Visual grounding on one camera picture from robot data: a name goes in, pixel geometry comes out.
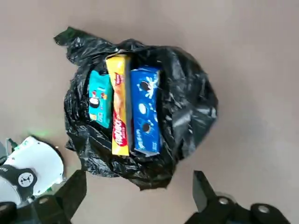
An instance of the oreo box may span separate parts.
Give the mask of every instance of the oreo box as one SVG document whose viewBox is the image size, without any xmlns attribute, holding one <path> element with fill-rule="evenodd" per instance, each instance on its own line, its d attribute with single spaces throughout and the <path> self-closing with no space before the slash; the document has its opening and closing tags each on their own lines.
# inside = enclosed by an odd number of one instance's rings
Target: oreo box
<svg viewBox="0 0 299 224">
<path fill-rule="evenodd" d="M 131 71 L 135 150 L 147 156 L 160 152 L 156 102 L 160 70 L 140 67 Z"/>
</svg>

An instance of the black plastic bag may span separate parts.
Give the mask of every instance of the black plastic bag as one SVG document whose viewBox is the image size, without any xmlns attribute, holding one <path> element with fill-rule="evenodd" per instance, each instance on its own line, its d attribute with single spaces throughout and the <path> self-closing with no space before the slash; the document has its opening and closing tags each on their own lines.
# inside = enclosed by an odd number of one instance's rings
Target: black plastic bag
<svg viewBox="0 0 299 224">
<path fill-rule="evenodd" d="M 176 164 L 189 156 L 203 140 L 217 117 L 217 97 L 207 74 L 196 60 L 180 48 L 147 46 L 128 39 L 113 44 L 86 32 L 68 28 L 57 35 L 67 47 L 67 58 L 79 66 L 64 99 L 66 147 L 76 151 L 82 169 L 100 176 L 121 176 L 142 189 L 165 188 Z M 112 129 L 91 121 L 88 114 L 88 83 L 92 70 L 107 73 L 105 57 L 125 51 L 137 64 L 159 66 L 157 113 L 163 147 L 160 155 L 146 158 L 112 155 Z"/>
</svg>

